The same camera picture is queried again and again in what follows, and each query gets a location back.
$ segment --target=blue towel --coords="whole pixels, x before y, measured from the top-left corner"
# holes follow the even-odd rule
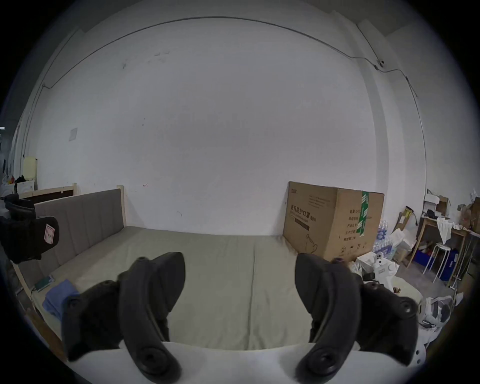
[[[63,301],[72,295],[79,295],[79,293],[69,280],[64,280],[47,292],[42,307],[61,321]]]

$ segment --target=white plastic bag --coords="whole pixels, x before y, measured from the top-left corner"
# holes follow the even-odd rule
[[[438,231],[440,232],[440,237],[442,238],[442,243],[445,244],[446,241],[452,235],[453,223],[451,223],[448,220],[445,220],[444,217],[438,217],[437,218],[437,227],[438,227]]]

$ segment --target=floor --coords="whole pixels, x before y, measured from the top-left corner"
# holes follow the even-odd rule
[[[422,275],[425,267],[416,262],[412,262],[410,267],[407,269],[403,263],[400,263],[400,267],[396,273],[396,276],[401,277],[407,283],[413,285],[423,297],[443,297],[443,296],[453,296],[453,289],[447,288],[446,283],[436,279],[435,283],[432,283],[435,279],[436,265],[433,266],[432,270],[427,270],[424,275]]]

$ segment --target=paper label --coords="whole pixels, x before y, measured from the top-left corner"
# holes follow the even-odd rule
[[[43,236],[43,240],[45,240],[45,243],[47,244],[53,244],[53,235],[55,234],[55,228],[53,228],[50,225],[45,226],[45,234]]]

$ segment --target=white wall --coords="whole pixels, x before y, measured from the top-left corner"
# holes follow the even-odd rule
[[[480,119],[458,64],[423,22],[387,36],[418,94],[426,146],[427,188],[447,196],[450,214],[480,193]]]
[[[378,68],[385,71],[373,72],[379,98],[376,115],[384,114],[386,126],[386,143],[383,146],[388,153],[388,191],[384,218],[392,228],[398,212],[403,211],[406,205],[416,212],[417,217],[422,212],[426,167],[421,120],[414,93],[403,75],[408,76],[408,71],[405,71],[385,36],[369,20],[358,24],[357,34],[360,33],[368,41],[363,42],[365,56],[372,63],[382,60],[383,67]],[[374,52],[373,57],[367,55],[368,48]],[[415,221],[409,221],[407,228],[416,232]]]
[[[404,185],[407,179],[403,127],[395,94],[389,83],[388,74],[377,71],[372,65],[376,63],[375,52],[359,27],[337,12],[334,12],[334,15],[354,56],[365,57],[370,61],[357,59],[357,64],[367,88],[375,127],[377,154],[375,190],[385,194],[382,217],[387,220],[392,230],[398,212],[405,208]],[[372,29],[381,36],[373,26]],[[423,199],[423,194],[420,194],[419,199],[420,201]]]
[[[73,38],[45,83],[124,33],[202,12],[278,22],[352,53],[335,19],[306,4],[211,4],[121,11]],[[42,91],[27,154],[38,158],[39,188],[123,184],[129,225],[179,231],[279,234],[289,180],[377,186],[358,64],[294,32],[240,20],[166,24],[93,54]]]

